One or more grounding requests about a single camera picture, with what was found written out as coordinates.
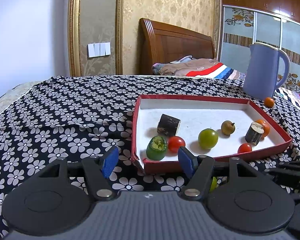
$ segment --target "mattress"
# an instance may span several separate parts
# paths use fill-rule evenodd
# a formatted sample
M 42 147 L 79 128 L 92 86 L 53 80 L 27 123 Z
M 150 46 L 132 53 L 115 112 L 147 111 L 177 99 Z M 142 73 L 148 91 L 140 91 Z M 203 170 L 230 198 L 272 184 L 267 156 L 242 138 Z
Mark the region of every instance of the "mattress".
M 0 97 L 0 113 L 40 81 L 26 82 L 8 90 Z

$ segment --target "kettle handle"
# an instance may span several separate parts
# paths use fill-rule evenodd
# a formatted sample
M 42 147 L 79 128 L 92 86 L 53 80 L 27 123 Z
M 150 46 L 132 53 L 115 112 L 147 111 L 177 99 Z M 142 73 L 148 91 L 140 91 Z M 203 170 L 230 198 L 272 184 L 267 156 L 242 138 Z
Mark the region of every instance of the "kettle handle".
M 274 90 L 278 89 L 279 87 L 281 87 L 285 81 L 288 78 L 289 72 L 290 72 L 290 59 L 289 56 L 287 55 L 287 53 L 285 53 L 282 49 L 278 49 L 278 56 L 281 57 L 284 61 L 284 74 L 283 74 L 283 78 L 276 84 L 276 86 L 274 87 Z

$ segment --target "green bell pepper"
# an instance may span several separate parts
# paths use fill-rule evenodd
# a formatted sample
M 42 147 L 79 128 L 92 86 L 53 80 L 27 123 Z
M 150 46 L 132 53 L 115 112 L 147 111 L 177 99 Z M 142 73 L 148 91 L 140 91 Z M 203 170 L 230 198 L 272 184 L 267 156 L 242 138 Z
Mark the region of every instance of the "green bell pepper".
M 153 161 L 162 160 L 168 148 L 167 141 L 162 136 L 154 136 L 147 147 L 147 157 Z

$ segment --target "black floral fabric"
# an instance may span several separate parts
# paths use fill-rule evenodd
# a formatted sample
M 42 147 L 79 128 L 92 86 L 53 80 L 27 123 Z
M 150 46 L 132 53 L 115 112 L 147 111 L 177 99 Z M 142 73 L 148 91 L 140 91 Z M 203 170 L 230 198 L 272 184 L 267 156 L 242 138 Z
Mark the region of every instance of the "black floral fabric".
M 144 176 L 131 163 L 132 115 L 138 95 L 252 99 L 242 91 L 242 85 L 239 80 L 163 76 L 59 76 L 35 85 L 0 114 L 0 238 L 8 233 L 1 213 L 4 197 L 59 156 L 78 162 L 117 146 L 119 162 L 109 179 L 113 189 L 179 191 L 187 183 L 184 174 Z M 274 99 L 272 109 L 265 108 L 262 101 L 253 101 L 290 134 L 293 142 L 281 154 L 250 162 L 259 171 L 279 162 L 300 160 L 300 109 L 277 93 Z M 71 184 L 86 191 L 83 178 L 70 179 Z M 218 184 L 224 180 L 218 178 Z

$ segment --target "wooden headboard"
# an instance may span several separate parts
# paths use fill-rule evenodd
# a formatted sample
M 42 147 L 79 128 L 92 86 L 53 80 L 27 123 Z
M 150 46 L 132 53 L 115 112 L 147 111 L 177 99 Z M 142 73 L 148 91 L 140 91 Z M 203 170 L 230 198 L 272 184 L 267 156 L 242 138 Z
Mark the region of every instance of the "wooden headboard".
M 144 34 L 139 73 L 151 75 L 155 63 L 169 63 L 184 56 L 215 58 L 212 38 L 167 23 L 141 18 Z

